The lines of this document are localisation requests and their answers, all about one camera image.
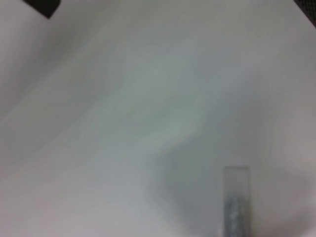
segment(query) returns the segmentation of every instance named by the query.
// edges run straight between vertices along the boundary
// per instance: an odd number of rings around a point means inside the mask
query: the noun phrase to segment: black object
[[[46,18],[51,18],[60,5],[60,0],[23,0]]]
[[[316,27],[316,0],[294,0],[307,18]]]

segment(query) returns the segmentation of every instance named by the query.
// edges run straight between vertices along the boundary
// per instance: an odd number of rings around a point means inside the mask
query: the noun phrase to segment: transparent tube
[[[224,168],[224,237],[250,237],[249,168]]]

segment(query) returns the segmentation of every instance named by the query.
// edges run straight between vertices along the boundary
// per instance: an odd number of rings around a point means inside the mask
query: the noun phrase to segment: black corner
[[[316,0],[294,0],[302,12],[316,27]]]
[[[46,18],[51,18],[60,5],[60,0],[23,0]]]

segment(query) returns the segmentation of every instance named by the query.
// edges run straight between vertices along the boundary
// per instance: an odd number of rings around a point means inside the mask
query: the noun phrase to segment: white surface
[[[316,30],[290,0],[0,3],[0,235],[214,235],[251,166],[253,231],[315,227]]]

